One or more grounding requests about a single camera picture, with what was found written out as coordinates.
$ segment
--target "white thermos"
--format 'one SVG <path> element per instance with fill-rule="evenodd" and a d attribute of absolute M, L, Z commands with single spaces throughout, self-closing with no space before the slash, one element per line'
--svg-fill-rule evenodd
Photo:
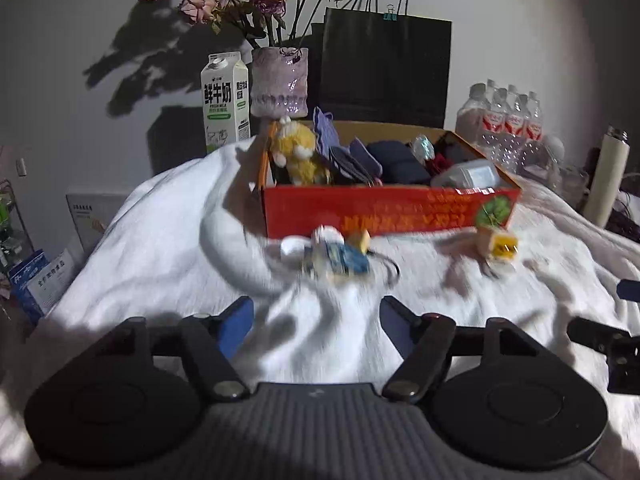
<path fill-rule="evenodd" d="M 591 192 L 582 212 L 582 216 L 598 227 L 604 227 L 609 220 L 625 173 L 628 156 L 629 145 L 626 142 L 626 132 L 610 126 L 602 139 L 600 158 L 591 184 Z"/>

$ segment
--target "screw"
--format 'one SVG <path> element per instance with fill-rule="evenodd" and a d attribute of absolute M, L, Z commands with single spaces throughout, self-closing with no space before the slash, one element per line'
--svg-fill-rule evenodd
<path fill-rule="evenodd" d="M 213 392 L 225 399 L 235 399 L 244 394 L 244 386 L 238 381 L 222 381 L 213 387 Z"/>
<path fill-rule="evenodd" d="M 386 390 L 398 399 L 412 397 L 419 389 L 418 385 L 411 381 L 394 381 L 386 387 Z"/>

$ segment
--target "black circular disc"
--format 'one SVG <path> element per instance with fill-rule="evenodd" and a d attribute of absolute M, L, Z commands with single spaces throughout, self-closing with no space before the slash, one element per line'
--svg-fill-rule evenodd
<path fill-rule="evenodd" d="M 588 458 L 608 417 L 602 396 L 573 370 L 525 356 L 502 356 L 446 381 L 428 410 L 455 449 L 522 471 Z"/>
<path fill-rule="evenodd" d="M 200 410 L 200 399 L 181 378 L 132 358 L 105 356 L 53 376 L 33 394 L 24 418 L 41 458 L 118 467 L 179 444 Z"/>

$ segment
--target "thermos lid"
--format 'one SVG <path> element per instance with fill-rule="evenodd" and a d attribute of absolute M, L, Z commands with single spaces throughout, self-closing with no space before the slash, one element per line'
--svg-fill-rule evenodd
<path fill-rule="evenodd" d="M 617 128 L 614 128 L 613 126 L 610 126 L 609 129 L 607 130 L 607 135 L 613 137 L 614 139 L 617 140 L 621 140 L 622 142 L 627 142 L 627 135 L 626 132 L 619 130 Z"/>

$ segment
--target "plush keychain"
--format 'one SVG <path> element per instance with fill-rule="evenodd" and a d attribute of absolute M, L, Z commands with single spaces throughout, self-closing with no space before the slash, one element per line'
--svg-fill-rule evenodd
<path fill-rule="evenodd" d="M 328 171 L 316 161 L 315 153 L 316 134 L 302 123 L 281 118 L 271 143 L 271 156 L 276 166 L 287 168 L 296 186 L 327 183 Z"/>

